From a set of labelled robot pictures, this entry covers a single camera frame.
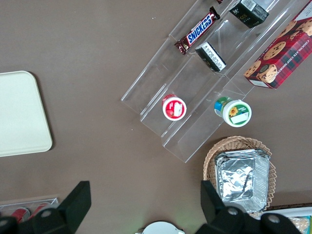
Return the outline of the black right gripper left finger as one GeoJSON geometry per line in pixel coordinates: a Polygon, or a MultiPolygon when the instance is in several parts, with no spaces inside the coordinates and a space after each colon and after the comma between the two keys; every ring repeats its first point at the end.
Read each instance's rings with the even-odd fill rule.
{"type": "Polygon", "coordinates": [[[19,234],[74,234],[91,207],[89,181],[81,181],[58,205],[39,211],[19,224],[19,234]]]}

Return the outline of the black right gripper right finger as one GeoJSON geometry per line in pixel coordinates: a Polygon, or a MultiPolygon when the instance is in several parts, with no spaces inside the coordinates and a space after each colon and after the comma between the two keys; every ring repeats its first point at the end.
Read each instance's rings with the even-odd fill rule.
{"type": "Polygon", "coordinates": [[[210,181],[200,184],[200,204],[206,223],[197,234],[257,234],[259,221],[239,208],[225,206],[210,181]]]}

